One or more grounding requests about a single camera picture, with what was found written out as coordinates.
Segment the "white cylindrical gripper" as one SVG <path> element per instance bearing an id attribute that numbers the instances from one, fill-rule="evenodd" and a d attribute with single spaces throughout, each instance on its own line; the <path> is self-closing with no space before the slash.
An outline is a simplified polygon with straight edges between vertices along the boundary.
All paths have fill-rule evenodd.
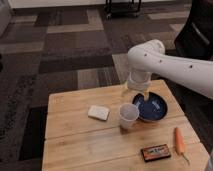
<path id="1" fill-rule="evenodd" d="M 136 91 L 143 91 L 144 100 L 149 99 L 147 89 L 151 84 L 151 73 L 144 70 L 132 69 L 127 78 L 127 87 Z"/>

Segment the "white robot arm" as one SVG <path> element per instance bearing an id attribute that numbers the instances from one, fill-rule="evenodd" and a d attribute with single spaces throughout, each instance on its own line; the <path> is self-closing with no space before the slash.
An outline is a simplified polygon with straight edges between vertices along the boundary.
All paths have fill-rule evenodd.
<path id="1" fill-rule="evenodd" d="M 130 48 L 128 61 L 129 89 L 146 91 L 155 73 L 213 100 L 213 61 L 166 55 L 164 44 L 157 39 Z"/>

